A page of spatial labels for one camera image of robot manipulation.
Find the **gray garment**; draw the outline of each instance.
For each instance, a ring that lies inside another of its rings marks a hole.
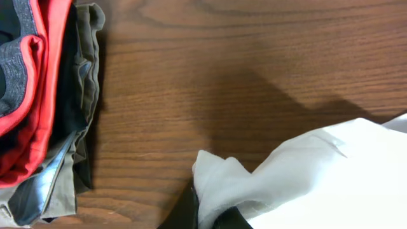
[[[49,149],[56,157],[47,168],[16,187],[0,190],[0,227],[30,227],[44,213],[75,132]]]
[[[93,114],[99,98],[99,45],[96,32],[103,28],[106,20],[102,9],[95,3],[77,7],[79,52],[76,57],[75,78],[81,98],[80,104],[88,127],[78,133],[71,149],[65,157],[64,165],[57,178],[50,203],[42,218],[56,218],[76,214],[76,194],[90,189],[90,168],[84,137],[92,123]],[[80,164],[80,170],[73,165]]]
[[[27,86],[27,70],[20,43],[27,35],[38,35],[29,0],[13,0],[20,21],[20,37],[0,46],[0,67],[6,80],[6,91],[0,99],[0,118],[14,112],[22,103]]]

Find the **brown wooden surface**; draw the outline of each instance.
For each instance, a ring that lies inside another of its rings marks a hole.
[[[253,170],[307,130],[407,110],[405,0],[95,2],[95,189],[77,216],[34,228],[156,228],[199,149]]]

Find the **wooden table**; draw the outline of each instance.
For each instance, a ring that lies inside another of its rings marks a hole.
[[[282,141],[407,110],[407,1],[90,0],[105,11],[94,191],[34,228],[156,228],[198,150],[256,168]]]

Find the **white cloth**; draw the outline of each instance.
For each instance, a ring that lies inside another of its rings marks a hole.
[[[254,229],[406,228],[407,134],[389,128],[407,130],[407,116],[313,130],[283,142],[253,173],[200,151],[198,228],[235,205]]]

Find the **white fabric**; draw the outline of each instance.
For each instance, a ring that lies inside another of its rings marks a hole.
[[[253,172],[206,151],[193,166],[198,228],[238,206],[254,229],[406,228],[407,117],[358,118],[283,142]]]

